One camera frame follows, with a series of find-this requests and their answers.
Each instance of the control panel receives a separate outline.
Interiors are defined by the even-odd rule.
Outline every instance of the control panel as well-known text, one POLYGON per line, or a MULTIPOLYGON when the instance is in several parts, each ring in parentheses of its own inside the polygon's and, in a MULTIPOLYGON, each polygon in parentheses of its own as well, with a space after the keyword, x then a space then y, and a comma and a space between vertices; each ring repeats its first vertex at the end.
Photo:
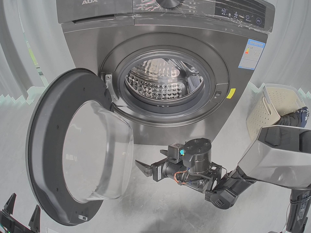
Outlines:
POLYGON ((215 15, 264 28, 266 6, 255 0, 216 0, 215 15))
POLYGON ((274 6, 263 0, 133 0, 133 12, 168 12, 226 18, 227 21, 267 30, 271 30, 274 19, 274 6))

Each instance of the basket handle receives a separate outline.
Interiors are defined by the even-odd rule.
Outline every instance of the basket handle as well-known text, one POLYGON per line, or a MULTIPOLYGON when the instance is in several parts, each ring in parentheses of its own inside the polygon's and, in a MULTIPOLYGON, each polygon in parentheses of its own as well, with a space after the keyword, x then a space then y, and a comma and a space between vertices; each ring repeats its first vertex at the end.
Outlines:
POLYGON ((263 102, 263 105, 265 106, 265 108, 266 108, 266 110, 268 112, 268 115, 270 116, 271 115, 271 110, 269 108, 268 101, 267 101, 266 97, 262 98, 262 102, 263 102))

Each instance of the plastic wrap film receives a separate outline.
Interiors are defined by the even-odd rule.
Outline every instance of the plastic wrap film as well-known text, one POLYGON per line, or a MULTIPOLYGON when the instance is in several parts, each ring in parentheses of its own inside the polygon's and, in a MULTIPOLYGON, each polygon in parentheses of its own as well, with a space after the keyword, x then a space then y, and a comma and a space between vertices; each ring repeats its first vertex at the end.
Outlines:
POLYGON ((156 14, 145 12, 159 12, 161 16, 173 13, 172 16, 181 17, 212 17, 269 34, 272 32, 273 20, 265 26, 265 17, 268 16, 269 21, 271 17, 273 19, 274 6, 265 0, 182 0, 178 6, 169 9, 162 7, 156 0, 133 0, 135 18, 148 15, 149 19, 156 19, 156 14))

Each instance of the aux logo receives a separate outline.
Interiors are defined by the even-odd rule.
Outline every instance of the aux logo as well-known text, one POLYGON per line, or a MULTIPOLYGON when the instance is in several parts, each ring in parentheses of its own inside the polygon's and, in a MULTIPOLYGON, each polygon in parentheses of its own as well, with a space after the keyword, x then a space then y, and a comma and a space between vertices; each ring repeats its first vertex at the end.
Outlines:
POLYGON ((84 0, 82 4, 98 2, 97 0, 84 0))

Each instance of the gray floor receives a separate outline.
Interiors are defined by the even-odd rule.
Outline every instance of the gray floor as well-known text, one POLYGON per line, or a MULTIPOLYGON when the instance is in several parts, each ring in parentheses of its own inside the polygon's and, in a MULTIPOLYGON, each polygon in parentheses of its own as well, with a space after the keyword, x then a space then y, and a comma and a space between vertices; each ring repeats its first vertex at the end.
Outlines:
MULTIPOLYGON (((255 93, 248 86, 230 118, 212 144, 212 160, 229 170, 250 143, 246 117, 255 93)), ((28 225, 36 205, 25 169, 25 138, 34 103, 0 103, 0 150, 2 158, 0 205, 15 192, 14 217, 28 225)), ((134 158, 153 163, 163 158, 159 146, 136 145, 134 158)), ((80 226, 65 227, 41 214, 41 232, 280 232, 286 220, 290 190, 257 182, 246 190, 233 208, 220 210, 204 201, 203 194, 165 179, 155 183, 133 165, 123 198, 105 200, 96 216, 80 226)), ((311 231, 311 223, 305 232, 311 231)))

